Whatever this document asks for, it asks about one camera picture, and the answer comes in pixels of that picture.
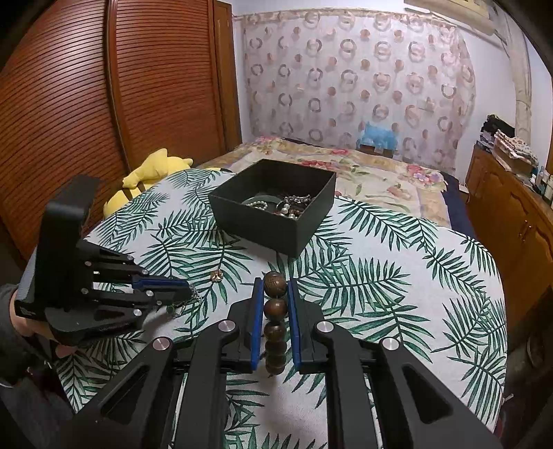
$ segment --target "patterned curtain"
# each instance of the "patterned curtain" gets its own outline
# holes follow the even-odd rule
[[[355,148],[364,135],[395,159],[454,174],[476,98],[454,25],[343,9],[242,20],[254,135],[336,148]]]

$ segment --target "black box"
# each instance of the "black box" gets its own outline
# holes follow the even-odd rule
[[[334,203],[336,173],[262,159],[209,193],[219,228],[279,253],[297,257]],[[305,196],[313,200],[297,220],[241,204],[259,194]]]

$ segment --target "metal screw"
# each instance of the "metal screw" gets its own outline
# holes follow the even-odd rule
[[[389,351],[395,351],[397,348],[399,348],[399,341],[397,341],[395,338],[388,337],[382,340],[382,346]]]
[[[222,332],[231,332],[236,327],[236,324],[234,321],[231,320],[223,320],[219,323],[217,327]]]
[[[152,343],[152,346],[156,351],[164,351],[171,345],[171,342],[168,338],[158,337]]]
[[[330,323],[329,321],[319,321],[317,323],[317,330],[319,332],[328,333],[332,332],[334,329],[334,324]]]

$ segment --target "yellow plush toy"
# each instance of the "yellow plush toy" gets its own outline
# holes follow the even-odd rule
[[[149,155],[140,167],[123,179],[123,185],[108,202],[104,204],[104,218],[121,209],[132,198],[137,197],[166,176],[181,170],[187,170],[193,164],[192,159],[167,156],[167,148],[161,148]]]

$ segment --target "tablecloth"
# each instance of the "tablecloth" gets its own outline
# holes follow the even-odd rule
[[[303,253],[289,258],[217,228],[207,195],[230,176],[178,172],[89,235],[92,242],[133,255],[153,274],[187,278],[200,299],[172,315],[163,307],[142,330],[80,348],[61,361],[57,369],[75,410],[152,338],[197,334],[225,318],[230,304],[250,297],[256,276],[277,270],[297,278],[300,293],[357,338],[401,339],[494,428],[507,334],[501,282],[484,246],[425,218],[337,196]],[[223,271],[220,283],[210,277],[216,269]],[[287,360],[279,376],[270,376],[261,363],[254,374],[227,377],[226,447],[325,446],[324,376],[296,373],[290,351]]]

